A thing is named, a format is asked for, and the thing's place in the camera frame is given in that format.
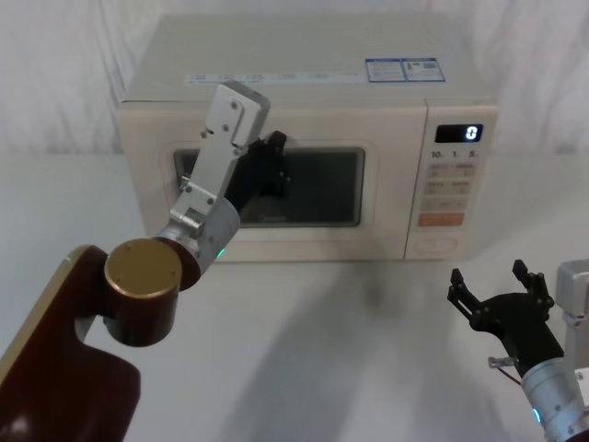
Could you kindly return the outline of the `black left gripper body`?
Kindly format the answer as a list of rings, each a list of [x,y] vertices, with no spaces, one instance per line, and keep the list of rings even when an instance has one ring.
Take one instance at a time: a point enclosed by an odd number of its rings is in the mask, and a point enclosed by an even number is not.
[[[268,137],[249,146],[234,169],[225,198],[240,212],[253,198],[277,196],[278,161],[268,147]]]

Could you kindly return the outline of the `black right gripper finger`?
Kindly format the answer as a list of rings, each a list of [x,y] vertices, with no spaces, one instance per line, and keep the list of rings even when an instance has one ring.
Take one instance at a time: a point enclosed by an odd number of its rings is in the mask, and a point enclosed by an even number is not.
[[[534,304],[543,314],[554,307],[554,299],[549,295],[543,273],[530,273],[522,260],[515,260],[512,273],[534,299]]]
[[[470,322],[475,323],[481,315],[480,301],[469,291],[458,268],[451,272],[447,300]]]

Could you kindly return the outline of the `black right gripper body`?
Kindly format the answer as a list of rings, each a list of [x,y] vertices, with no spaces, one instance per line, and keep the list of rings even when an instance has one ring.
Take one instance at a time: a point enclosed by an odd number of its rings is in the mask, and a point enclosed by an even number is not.
[[[518,372],[563,357],[547,321],[554,300],[548,293],[508,293],[480,301],[473,308],[472,329],[497,337],[516,360]]]

